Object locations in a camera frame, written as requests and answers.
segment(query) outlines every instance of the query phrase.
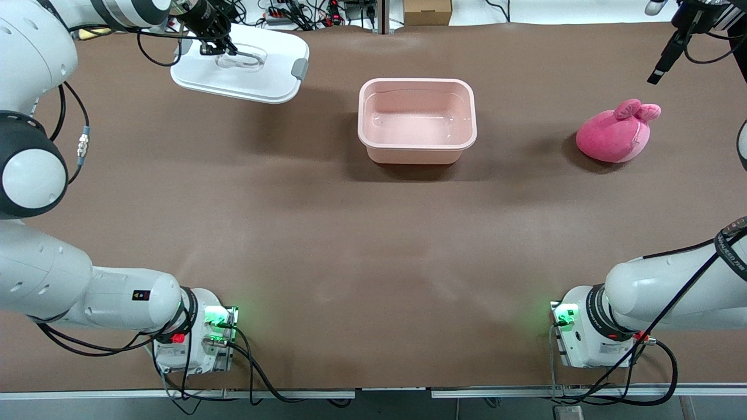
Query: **stuffed animal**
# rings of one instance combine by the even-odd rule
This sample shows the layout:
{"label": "stuffed animal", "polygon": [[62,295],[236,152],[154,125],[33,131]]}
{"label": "stuffed animal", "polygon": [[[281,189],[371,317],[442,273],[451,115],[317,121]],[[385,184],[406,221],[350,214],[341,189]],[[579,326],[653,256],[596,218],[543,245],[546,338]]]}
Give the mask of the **stuffed animal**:
{"label": "stuffed animal", "polygon": [[599,161],[627,162],[641,153],[651,134],[648,122],[660,115],[659,105],[628,99],[586,121],[576,133],[576,146]]}

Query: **yellow object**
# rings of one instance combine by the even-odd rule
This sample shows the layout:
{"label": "yellow object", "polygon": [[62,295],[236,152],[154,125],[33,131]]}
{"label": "yellow object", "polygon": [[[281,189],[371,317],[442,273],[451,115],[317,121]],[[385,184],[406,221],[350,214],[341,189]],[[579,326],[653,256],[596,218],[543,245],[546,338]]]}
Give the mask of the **yellow object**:
{"label": "yellow object", "polygon": [[103,37],[104,35],[111,34],[112,30],[109,28],[100,29],[81,29],[78,31],[78,38],[80,40],[92,40],[93,38]]}

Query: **gray floor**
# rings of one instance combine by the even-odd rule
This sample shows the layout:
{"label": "gray floor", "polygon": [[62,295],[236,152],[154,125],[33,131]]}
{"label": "gray floor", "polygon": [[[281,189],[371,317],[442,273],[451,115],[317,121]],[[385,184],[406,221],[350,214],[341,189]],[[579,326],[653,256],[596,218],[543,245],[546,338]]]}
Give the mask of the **gray floor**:
{"label": "gray floor", "polygon": [[[193,406],[188,401],[185,407]],[[744,420],[747,418],[747,398],[693,398],[697,420]],[[462,399],[459,419],[464,420],[552,420],[553,404],[537,398],[504,398],[500,407],[492,409],[481,399]],[[2,420],[141,420],[183,419],[165,398],[86,399],[0,401]],[[656,419],[683,420],[679,400],[673,398],[658,407],[583,406],[587,420]],[[252,419],[252,420],[454,420],[456,400],[434,400],[428,392],[358,392],[348,408],[339,409],[326,401],[305,401],[281,404],[264,401],[251,407],[247,401],[225,403],[204,402],[191,417],[196,420]]]}

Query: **brown table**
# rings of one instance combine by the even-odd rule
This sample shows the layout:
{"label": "brown table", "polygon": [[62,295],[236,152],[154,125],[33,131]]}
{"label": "brown table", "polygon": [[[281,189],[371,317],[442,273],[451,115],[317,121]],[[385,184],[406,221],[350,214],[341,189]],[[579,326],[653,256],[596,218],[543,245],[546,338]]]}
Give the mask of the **brown table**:
{"label": "brown table", "polygon": [[[615,263],[694,244],[745,214],[734,147],[747,87],[736,64],[684,59],[645,82],[672,27],[493,25],[302,34],[308,78],[284,105],[181,89],[132,36],[80,43],[71,83],[92,141],[66,199],[29,224],[102,266],[148,267],[241,308],[276,386],[545,385],[548,305]],[[697,37],[711,57],[724,41]],[[173,43],[148,40],[165,59]],[[478,139],[451,167],[383,167],[356,136],[375,77],[454,77],[477,101]],[[38,111],[49,129],[53,96]],[[574,148],[593,114],[656,102],[651,142],[605,167]],[[74,105],[58,141],[74,161]],[[131,333],[81,331],[122,344]],[[658,336],[681,381],[743,382],[743,332]],[[88,359],[21,315],[0,323],[0,391],[156,389],[145,352]],[[658,356],[634,375],[668,382]],[[194,386],[246,386],[246,369]],[[561,368],[562,383],[598,370]]]}

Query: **white lid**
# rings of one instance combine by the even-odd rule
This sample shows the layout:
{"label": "white lid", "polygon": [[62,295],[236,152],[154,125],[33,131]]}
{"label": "white lid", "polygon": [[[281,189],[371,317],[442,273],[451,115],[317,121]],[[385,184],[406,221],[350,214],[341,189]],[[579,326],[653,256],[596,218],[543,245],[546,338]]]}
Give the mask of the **white lid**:
{"label": "white lid", "polygon": [[269,104],[296,96],[309,65],[309,46],[304,40],[232,24],[231,41],[252,57],[201,55],[199,41],[183,42],[182,59],[171,67],[171,78],[187,89]]}

